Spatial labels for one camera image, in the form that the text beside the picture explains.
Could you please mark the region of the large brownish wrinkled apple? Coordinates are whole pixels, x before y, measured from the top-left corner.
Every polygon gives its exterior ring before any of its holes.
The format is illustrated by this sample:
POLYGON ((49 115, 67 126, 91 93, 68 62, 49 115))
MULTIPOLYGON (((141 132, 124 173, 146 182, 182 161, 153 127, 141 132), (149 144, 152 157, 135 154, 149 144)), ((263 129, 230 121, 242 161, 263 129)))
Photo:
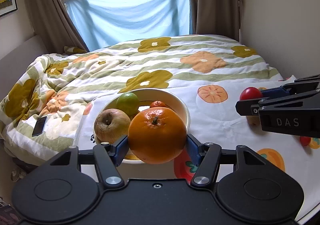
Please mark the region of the large brownish wrinkled apple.
POLYGON ((94 122, 95 138, 99 142, 113 144, 126 136, 130 125, 129 116, 118 109, 106 109, 98 114, 94 122))

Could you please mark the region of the large orange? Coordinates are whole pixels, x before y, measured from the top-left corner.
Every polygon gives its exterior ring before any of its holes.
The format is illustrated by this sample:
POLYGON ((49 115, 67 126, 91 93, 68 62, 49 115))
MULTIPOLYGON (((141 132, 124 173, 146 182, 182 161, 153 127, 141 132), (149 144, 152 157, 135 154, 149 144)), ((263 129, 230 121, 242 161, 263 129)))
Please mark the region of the large orange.
POLYGON ((163 164, 183 151, 187 130, 175 111, 167 107, 152 107, 133 118, 127 138, 129 148, 141 161, 163 164))

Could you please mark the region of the red cherry tomato front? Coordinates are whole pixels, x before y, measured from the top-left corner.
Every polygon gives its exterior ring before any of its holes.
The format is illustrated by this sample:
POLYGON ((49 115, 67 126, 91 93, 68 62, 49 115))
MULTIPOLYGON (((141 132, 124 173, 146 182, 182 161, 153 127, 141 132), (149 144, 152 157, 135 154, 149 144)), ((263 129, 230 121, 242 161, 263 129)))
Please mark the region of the red cherry tomato front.
POLYGON ((263 98, 262 92, 256 87, 248 87, 242 91, 239 100, 263 98))

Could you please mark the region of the red cherry tomato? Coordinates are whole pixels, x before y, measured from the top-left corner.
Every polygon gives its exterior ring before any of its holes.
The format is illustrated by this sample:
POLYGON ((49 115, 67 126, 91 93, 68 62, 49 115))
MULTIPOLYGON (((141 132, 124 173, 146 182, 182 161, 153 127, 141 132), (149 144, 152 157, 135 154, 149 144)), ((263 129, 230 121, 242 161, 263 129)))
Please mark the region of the red cherry tomato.
POLYGON ((302 146, 308 146, 311 142, 311 137, 300 136, 299 140, 302 146))
POLYGON ((263 98, 262 92, 256 87, 248 87, 242 91, 239 100, 263 98))

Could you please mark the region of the small green apple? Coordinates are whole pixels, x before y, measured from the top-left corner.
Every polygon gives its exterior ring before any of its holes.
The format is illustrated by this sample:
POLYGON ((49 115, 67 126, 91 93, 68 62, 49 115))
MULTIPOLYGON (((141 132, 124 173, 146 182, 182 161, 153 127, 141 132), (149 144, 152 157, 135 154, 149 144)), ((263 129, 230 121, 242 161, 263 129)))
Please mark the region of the small green apple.
POLYGON ((132 92, 126 92, 118 97, 116 105, 117 109, 131 116, 138 112, 139 98, 132 92))

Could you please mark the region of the small mandarin orange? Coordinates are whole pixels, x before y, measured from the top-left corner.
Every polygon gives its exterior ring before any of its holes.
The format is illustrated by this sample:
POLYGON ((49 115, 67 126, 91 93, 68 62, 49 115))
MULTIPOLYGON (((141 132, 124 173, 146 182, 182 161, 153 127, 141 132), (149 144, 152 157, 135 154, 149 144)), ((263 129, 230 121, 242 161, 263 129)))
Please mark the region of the small mandarin orange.
POLYGON ((150 104, 150 108, 153 108, 153 107, 167 107, 167 105, 164 102, 157 100, 157 101, 153 101, 150 104))

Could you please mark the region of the red cherry tomato middle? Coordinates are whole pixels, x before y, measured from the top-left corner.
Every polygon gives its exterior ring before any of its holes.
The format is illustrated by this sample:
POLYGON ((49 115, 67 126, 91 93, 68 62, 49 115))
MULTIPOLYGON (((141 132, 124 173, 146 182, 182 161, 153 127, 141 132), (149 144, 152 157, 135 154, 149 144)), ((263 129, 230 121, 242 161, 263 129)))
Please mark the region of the red cherry tomato middle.
POLYGON ((311 142, 311 137, 300 136, 299 140, 302 146, 308 146, 311 142))

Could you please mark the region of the white fruit print cloth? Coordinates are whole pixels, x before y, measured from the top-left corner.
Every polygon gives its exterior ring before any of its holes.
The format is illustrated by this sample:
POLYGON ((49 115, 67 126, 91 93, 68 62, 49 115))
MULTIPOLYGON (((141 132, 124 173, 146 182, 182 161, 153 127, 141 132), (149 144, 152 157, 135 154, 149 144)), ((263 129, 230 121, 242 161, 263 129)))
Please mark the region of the white fruit print cloth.
MULTIPOLYGON (((235 149, 236 145, 246 145, 259 152, 270 162, 280 166, 284 163, 285 172, 293 177, 304 190, 304 203, 297 221, 304 224, 319 211, 319 139, 313 139, 310 146, 302 146, 299 137, 267 133, 259 126, 250 126, 245 117, 237 114, 235 104, 240 93, 247 87, 272 88, 294 81, 269 81, 266 83, 221 82, 218 85, 228 94, 221 103, 208 103, 200 95, 201 87, 209 84, 176 87, 163 90, 140 88, 131 91, 149 106, 160 100, 180 114, 188 122, 188 133, 201 143, 213 142, 223 149, 235 149)), ((75 145, 80 150, 92 149, 95 145, 93 126, 97 115, 105 106, 114 107, 114 101, 120 94, 100 95, 91 103, 91 107, 82 116, 76 132, 75 145)), ((128 178, 185 178, 190 181, 195 174, 195 166, 183 156, 165 164, 149 165, 139 161, 123 161, 119 167, 121 176, 128 178)))

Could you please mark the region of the brown kiwi with sticker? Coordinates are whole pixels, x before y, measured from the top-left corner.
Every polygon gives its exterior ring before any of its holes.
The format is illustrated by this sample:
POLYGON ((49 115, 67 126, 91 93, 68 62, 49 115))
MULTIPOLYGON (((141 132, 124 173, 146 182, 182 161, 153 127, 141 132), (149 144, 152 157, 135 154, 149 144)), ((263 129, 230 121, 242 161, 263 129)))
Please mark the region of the brown kiwi with sticker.
POLYGON ((258 116, 246 116, 246 119, 250 126, 260 125, 260 118, 258 116))

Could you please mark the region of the cream duck print bowl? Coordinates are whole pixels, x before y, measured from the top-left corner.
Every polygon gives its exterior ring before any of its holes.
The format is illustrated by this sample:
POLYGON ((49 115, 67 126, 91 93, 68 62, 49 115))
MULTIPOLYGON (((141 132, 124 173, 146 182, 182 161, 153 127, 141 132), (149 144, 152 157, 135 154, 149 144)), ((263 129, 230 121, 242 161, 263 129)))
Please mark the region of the cream duck print bowl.
MULTIPOLYGON (((107 100, 106 98, 101 97, 102 102, 106 102, 106 104, 101 108, 99 114, 108 109, 119 109, 118 108, 118 98, 122 96, 122 94, 132 93, 139 99, 139 108, 138 111, 129 116, 131 119, 135 118, 136 114, 139 112, 145 111, 149 108, 153 107, 165 107, 174 111, 176 115, 180 117, 182 122, 185 125, 186 131, 189 130, 190 127, 190 113, 186 106, 186 104, 172 92, 167 91, 166 89, 159 88, 139 88, 136 90, 132 90, 125 93, 116 94, 115 98, 107 100)), ((124 157, 123 164, 144 164, 139 158, 137 158, 130 150, 127 155, 124 157)))

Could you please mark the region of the black smartphone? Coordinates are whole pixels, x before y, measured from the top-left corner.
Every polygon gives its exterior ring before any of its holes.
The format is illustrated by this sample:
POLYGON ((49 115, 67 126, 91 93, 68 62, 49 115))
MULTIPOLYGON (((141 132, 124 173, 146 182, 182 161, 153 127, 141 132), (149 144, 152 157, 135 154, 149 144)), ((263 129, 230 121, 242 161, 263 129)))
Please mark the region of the black smartphone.
POLYGON ((47 116, 41 117, 36 121, 36 124, 33 129, 32 137, 39 136, 43 133, 46 121, 47 121, 47 116))

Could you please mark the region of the floral striped quilt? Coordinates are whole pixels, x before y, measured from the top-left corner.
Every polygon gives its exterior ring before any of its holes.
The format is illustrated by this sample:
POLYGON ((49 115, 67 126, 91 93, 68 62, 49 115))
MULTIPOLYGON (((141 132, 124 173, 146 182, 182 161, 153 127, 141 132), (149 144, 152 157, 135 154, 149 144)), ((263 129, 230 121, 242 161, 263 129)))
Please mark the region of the floral striped quilt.
POLYGON ((253 48, 220 35, 133 40, 93 52, 77 47, 66 47, 64 54, 47 51, 1 100, 1 140, 11 157, 40 165, 75 144, 81 117, 100 95, 280 79, 253 48), (32 137, 44 116, 43 133, 32 137))

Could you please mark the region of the grey bed headboard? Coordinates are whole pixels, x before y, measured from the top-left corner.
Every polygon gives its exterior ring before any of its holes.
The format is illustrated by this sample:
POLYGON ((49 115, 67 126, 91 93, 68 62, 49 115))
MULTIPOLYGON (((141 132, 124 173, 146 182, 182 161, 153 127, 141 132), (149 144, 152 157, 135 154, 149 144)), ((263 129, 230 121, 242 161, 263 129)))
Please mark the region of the grey bed headboard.
POLYGON ((46 54, 47 49, 42 39, 36 35, 12 50, 1 59, 0 99, 6 97, 27 67, 39 56, 46 54))

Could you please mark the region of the light blue window cloth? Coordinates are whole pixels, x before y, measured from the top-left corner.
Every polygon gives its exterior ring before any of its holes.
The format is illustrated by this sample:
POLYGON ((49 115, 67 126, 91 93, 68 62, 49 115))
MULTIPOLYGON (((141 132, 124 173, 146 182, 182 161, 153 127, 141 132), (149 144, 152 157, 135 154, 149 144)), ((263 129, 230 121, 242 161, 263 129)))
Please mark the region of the light blue window cloth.
POLYGON ((189 0, 67 0, 66 5, 89 51, 191 32, 189 0))

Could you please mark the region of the brown left curtain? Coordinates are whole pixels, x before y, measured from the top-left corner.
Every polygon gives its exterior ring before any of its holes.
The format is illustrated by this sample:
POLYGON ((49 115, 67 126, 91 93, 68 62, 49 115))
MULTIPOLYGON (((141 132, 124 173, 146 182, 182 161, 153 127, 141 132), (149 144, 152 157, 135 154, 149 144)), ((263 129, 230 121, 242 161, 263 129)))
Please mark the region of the brown left curtain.
POLYGON ((63 0, 25 0, 36 35, 50 53, 63 53, 65 47, 88 48, 69 17, 63 0))

